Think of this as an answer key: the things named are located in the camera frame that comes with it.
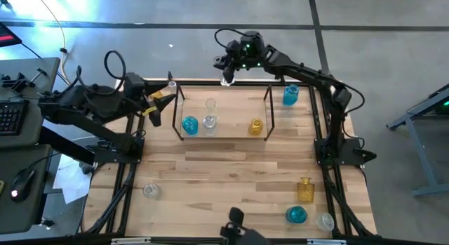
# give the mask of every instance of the computer mouse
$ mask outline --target computer mouse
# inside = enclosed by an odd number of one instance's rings
[[[20,170],[11,184],[11,199],[14,202],[26,200],[31,191],[31,185],[36,172],[32,168]]]

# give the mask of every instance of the black desk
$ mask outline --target black desk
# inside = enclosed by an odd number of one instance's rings
[[[22,60],[0,60],[0,73],[7,74],[11,79],[16,79],[19,72],[30,80],[39,67],[47,72],[48,76],[41,75],[34,82],[34,88],[25,88],[24,96],[39,98],[38,92],[51,91],[55,83],[56,73],[60,63],[59,58],[22,59]],[[16,96],[9,88],[0,87],[0,100],[7,100]],[[0,149],[5,147],[22,147],[33,145],[39,139],[39,133],[43,123],[41,110],[37,106],[37,100],[29,100],[29,107],[23,122],[20,135],[0,137]]]
[[[51,91],[53,88],[59,63],[59,58],[1,60],[0,73],[16,79],[18,72],[21,72],[31,79],[36,74],[36,68],[43,69],[48,76],[40,76],[35,81],[34,88],[26,88],[22,92],[24,96],[38,98],[38,92]],[[0,88],[0,99],[7,100],[11,96],[16,94],[8,88]],[[46,198],[43,188],[49,160],[42,160],[34,167],[36,175],[32,192],[26,200],[15,203],[10,196],[11,183],[17,172],[51,153],[50,145],[35,145],[39,140],[42,123],[43,117],[37,100],[30,100],[20,135],[0,137],[0,180],[6,183],[0,195],[0,234],[28,231],[33,224],[39,223],[42,216],[42,203],[45,203]]]
[[[26,232],[40,220],[43,211],[43,181],[49,159],[44,159],[34,166],[36,174],[26,200],[18,203],[11,200],[11,183],[19,170],[27,168],[33,161],[47,157],[50,153],[50,145],[0,150],[0,180],[6,183],[0,195],[0,234]]]

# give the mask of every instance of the yellow glass bottle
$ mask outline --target yellow glass bottle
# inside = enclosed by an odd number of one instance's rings
[[[314,201],[315,185],[310,183],[310,178],[301,178],[297,184],[297,199],[301,202],[312,203]]]
[[[260,119],[253,119],[250,123],[249,132],[252,135],[258,135],[262,132],[264,128],[264,123]]]

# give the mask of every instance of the red light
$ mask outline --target red light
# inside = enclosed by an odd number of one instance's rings
[[[14,37],[12,35],[5,35],[0,37],[0,41],[8,41],[8,40],[12,40],[14,39]]]

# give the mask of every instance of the keyboard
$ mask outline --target keyboard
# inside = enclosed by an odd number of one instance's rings
[[[28,104],[28,100],[0,101],[0,136],[20,134]]]

